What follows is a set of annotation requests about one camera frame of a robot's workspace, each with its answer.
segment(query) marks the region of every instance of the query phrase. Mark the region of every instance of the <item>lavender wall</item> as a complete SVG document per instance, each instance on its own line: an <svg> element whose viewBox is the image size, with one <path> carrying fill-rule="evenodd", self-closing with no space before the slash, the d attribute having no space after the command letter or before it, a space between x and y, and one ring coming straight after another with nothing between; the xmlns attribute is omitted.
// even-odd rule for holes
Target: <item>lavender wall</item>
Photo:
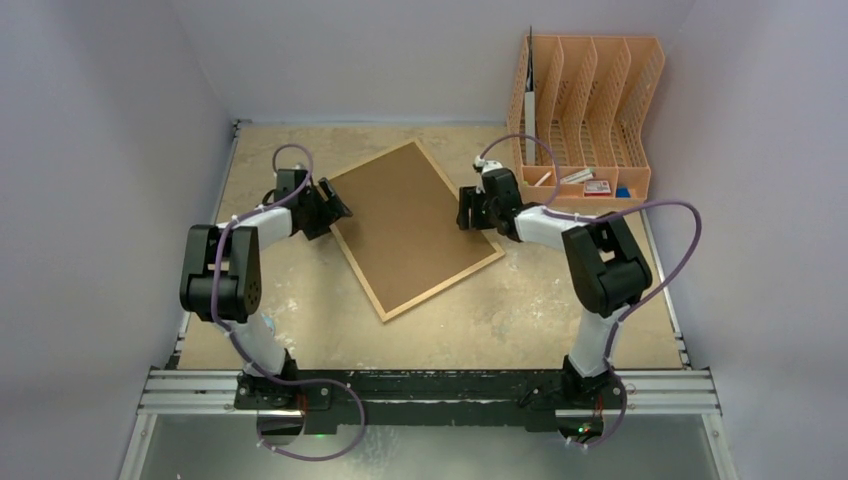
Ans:
<svg viewBox="0 0 848 480"><path fill-rule="evenodd" d="M704 214L672 286L742 478L845 478L848 5L698 0L648 132L654 197ZM666 265L683 213L651 215Z"/></svg>
<svg viewBox="0 0 848 480"><path fill-rule="evenodd" d="M519 39L670 41L695 0L174 0L231 112L287 122L503 122Z"/></svg>
<svg viewBox="0 0 848 480"><path fill-rule="evenodd" d="M229 120L167 0L0 1L0 478L115 478Z"/></svg>

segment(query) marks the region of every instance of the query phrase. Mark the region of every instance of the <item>speckled tabletop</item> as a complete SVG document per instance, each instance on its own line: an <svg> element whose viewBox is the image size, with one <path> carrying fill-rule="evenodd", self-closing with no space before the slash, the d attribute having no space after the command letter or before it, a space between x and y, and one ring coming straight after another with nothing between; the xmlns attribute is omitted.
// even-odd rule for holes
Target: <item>speckled tabletop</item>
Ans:
<svg viewBox="0 0 848 480"><path fill-rule="evenodd" d="M271 153L288 142L312 150L315 175L418 138L457 186L473 185L471 162L504 127L300 127L242 129L218 220L254 207L274 185ZM281 165L302 161L281 153ZM507 142L490 158L511 163ZM601 213L582 209L581 213ZM628 217L646 258L642 221ZM577 334L581 306L565 256L487 232L506 256L396 319L383 323L342 255L326 235L296 235L262 252L260 311L301 368L559 368ZM658 282L654 271L655 284ZM624 323L614 361L620 368L680 368L662 295ZM181 369L238 369L242 362L212 325L192 316Z"/></svg>

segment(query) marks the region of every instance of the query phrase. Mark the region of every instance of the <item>purple cable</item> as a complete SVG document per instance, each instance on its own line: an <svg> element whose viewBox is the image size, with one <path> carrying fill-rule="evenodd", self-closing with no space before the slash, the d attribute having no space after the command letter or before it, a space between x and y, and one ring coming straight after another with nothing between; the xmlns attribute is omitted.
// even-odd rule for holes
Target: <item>purple cable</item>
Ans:
<svg viewBox="0 0 848 480"><path fill-rule="evenodd" d="M361 442L362 439L365 437L365 407L362 405L362 400L359 398L359 396L356 394L356 392L354 392L349 386L347 386L344 383L339 382L337 380L333 380L333 379L329 379L329 378L315 378L315 379L309 379L309 380L290 381L290 380L282 380L282 379L277 378L272 372L269 372L268 370L264 369L261 365L257 364L253 360L253 358L250 357L250 354L247 351L244 350L244 347L241 345L241 342L238 341L238 338L236 338L236 335L233 333L233 328L231 326L229 326L227 323L225 323L223 320L221 320L221 317L218 315L218 294L219 294L219 292L218 292L218 282L221 280L221 264L223 263L223 259L224 259L224 244L226 243L226 242L223 241L223 239L226 239L227 236L229 235L230 231L233 229L233 227L238 225L240 222L243 222L243 221L247 220L248 218L253 217L254 215L258 215L259 213L262 213L266 210L281 207L284 203L293 199L295 196L297 196L297 194L299 194L301 191L303 191L303 189L306 188L307 185L309 185L309 182L312 179L312 170L315 166L314 162L312 161L312 153L306 147L304 147L303 145L299 145L299 144L296 144L296 143L287 143L287 144L277 148L277 150L274 151L274 155L272 157L272 165L274 166L274 172L276 173L276 171L277 171L276 170L277 154L280 153L282 150L285 150L286 148L297 148L297 149L301 150L304 154L306 154L306 159L308 161L308 166L306 167L306 177L303 179L303 181L300 183L300 185L298 185L297 188L294 189L294 191L292 191L290 194L288 194L282 200L274 202L271 205L268 205L267 207L260 207L260 208L251 210L247 213L243 213L243 214L237 216L236 218L234 218L232 221L230 221L224 227L224 230L221 232L222 241L218 242L218 249L215 252L215 270L214 270L213 276L212 276L211 314L212 314L212 320L215 322L215 324L217 324L219 327L223 328L225 332L227 332L227 336L230 338L230 341L233 344L233 348L235 348L236 351L238 352L238 354L241 355L241 358L245 362L247 362L250 366L252 366L254 370L259 372L263 377L265 377L269 381L271 381L271 383L275 383L277 385L282 385L284 387L297 387L297 386L304 386L304 385L327 385L327 384L335 385L335 386L343 389L344 391L349 393L351 397L353 397L353 400L354 400L354 402L356 402L356 406L359 409L359 418L360 418L359 426L360 426L360 429L359 429L359 432L356 434L356 437L354 437L354 439L350 442L350 444L348 446L346 446L345 448L339 450L336 453L333 453L331 455L325 455L323 457L310 457L310 456L306 456L306 455L300 455L300 454L297 454L297 453L289 452L287 450L283 450L281 448L277 448L276 446L268 443L268 441L265 440L264 438L262 438L261 435L259 436L259 443L263 447L267 448L268 450L270 450L274 453L279 453L281 455L285 455L287 457L294 458L295 460L304 460L304 461L307 461L307 462L323 462L325 460L332 460L334 458L341 457L342 455L350 452L351 450L356 448L356 446L359 444L359 442Z"/></svg>
<svg viewBox="0 0 848 480"><path fill-rule="evenodd" d="M504 136L498 138L497 140L495 140L494 142L492 142L491 144L489 144L489 146L486 147L483 150L483 153L480 154L480 158L485 158L486 154L489 153L489 150L491 150L492 147L494 147L495 145L503 142L504 140L508 140L510 138L524 138L526 140L530 140L532 142L535 142L537 145L539 145L540 147L545 149L545 151L548 153L548 155L551 156L551 162L554 164L554 178L555 178L556 183L555 183L555 186L554 186L553 193L551 193L550 198L544 203L546 208L543 209L544 214L549 216L549 217L560 218L560 219L563 219L563 220L572 220L572 221L575 221L575 222L584 222L584 223L604 223L604 222L608 222L610 220L623 218L626 215L630 215L631 213L635 213L635 212L638 212L638 211L641 211L641 210L647 210L649 208L665 206L665 205L678 205L678 206L681 206L681 207L685 207L685 208L689 209L689 211L692 212L692 215L695 217L695 234L692 236L692 242L689 244L689 248L686 249L686 253L683 254L683 257L680 259L680 262L677 264L677 266L675 266L674 269L665 277L665 280L663 280L662 282L660 282L659 285L657 285L657 288L651 290L651 292L648 293L647 295L645 295L641 300L639 300L639 302L637 302L635 305L633 305L632 307L625 310L624 313L622 313L621 316L618 317L618 321L616 321L616 323L614 323L612 328L610 329L610 335L607 338L607 343L604 347L604 362L606 363L607 368L609 369L612 376L618 382L619 389L621 390L621 413L618 415L618 417L616 417L615 422L613 422L613 424L610 426L609 429L604 429L604 433L601 435L601 437L599 439L595 440L592 443L574 442L577 445L582 445L583 448L596 447L596 446L606 442L609 439L609 437L611 437L616 432L616 430L618 430L618 427L621 426L621 423L624 421L624 412L627 410L627 388L625 388L624 382L622 381L621 377L617 373L615 373L615 369L613 368L612 363L611 363L611 359L610 359L610 355L612 354L613 342L615 340L615 335L618 332L618 328L621 325L621 323L624 322L624 320L626 320L627 317L629 317L631 314L633 314L633 312L637 308L639 308L642 305L644 305L645 303L647 303L649 300L651 300L652 298L657 296L665 287L667 287L668 284L671 283L671 281L674 280L675 277L677 277L677 275L680 273L680 271L683 270L683 267L686 265L686 263L689 262L689 259L692 257L692 254L695 252L695 248L698 246L698 242L701 240L701 229L702 229L701 213L691 203L684 202L682 200L653 200L653 201L650 201L650 202L645 202L641 205L637 205L635 207L630 207L630 208L626 208L624 210L620 210L616 213L613 213L611 215L607 215L603 218L581 217L580 215L577 215L577 214L561 213L561 212L556 212L556 211L550 210L547 207L549 207L550 204L553 203L554 200L556 200L556 197L559 194L559 190L560 190L559 178L560 178L560 176L559 176L559 165L556 162L556 157L554 156L553 150L551 150L551 147L549 147L547 144L545 144L545 142L539 140L538 138L536 138L532 135L527 135L527 134L524 134L524 133L511 133L509 135L504 135Z"/></svg>

